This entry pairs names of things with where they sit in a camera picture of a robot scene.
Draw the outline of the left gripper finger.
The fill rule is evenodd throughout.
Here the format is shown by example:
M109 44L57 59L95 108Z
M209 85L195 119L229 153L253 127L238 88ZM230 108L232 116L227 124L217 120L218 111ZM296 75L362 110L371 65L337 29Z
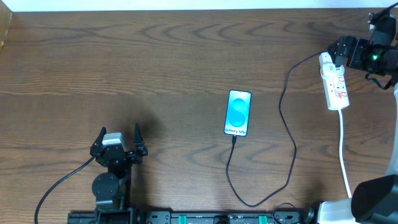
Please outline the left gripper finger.
M91 146L92 149L97 149L102 146L102 140L103 140L105 134L106 134L106 128L102 127L101 131L99 132L98 137L96 138L96 140L94 141L94 143Z
M136 147L137 151L140 153L142 156L147 156L148 155L148 150L145 145L145 142L141 136L141 132L139 129L139 125L136 123L135 128L134 128L134 146Z

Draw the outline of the blue Galaxy smartphone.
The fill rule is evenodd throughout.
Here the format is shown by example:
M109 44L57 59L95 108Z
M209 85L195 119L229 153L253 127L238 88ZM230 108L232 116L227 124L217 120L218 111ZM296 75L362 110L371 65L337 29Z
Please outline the blue Galaxy smartphone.
M230 90L224 122L224 133L247 136L252 94L249 91Z

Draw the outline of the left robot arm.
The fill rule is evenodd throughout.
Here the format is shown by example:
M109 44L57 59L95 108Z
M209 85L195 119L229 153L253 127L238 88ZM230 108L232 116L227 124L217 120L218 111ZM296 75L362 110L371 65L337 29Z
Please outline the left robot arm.
M131 167L142 163L148 155L139 125L134 128L135 150L126 151L121 133L107 133L102 128L90 147L90 155L107 171L98 175L92 183L96 197L96 223L134 223L134 209L129 206L131 193Z

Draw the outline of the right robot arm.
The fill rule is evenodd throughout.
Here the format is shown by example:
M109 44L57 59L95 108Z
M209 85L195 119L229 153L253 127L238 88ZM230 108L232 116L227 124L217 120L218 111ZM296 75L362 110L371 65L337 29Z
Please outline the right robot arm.
M397 222L397 9L371 12L366 24L317 55L343 178L336 199L307 211L311 223Z

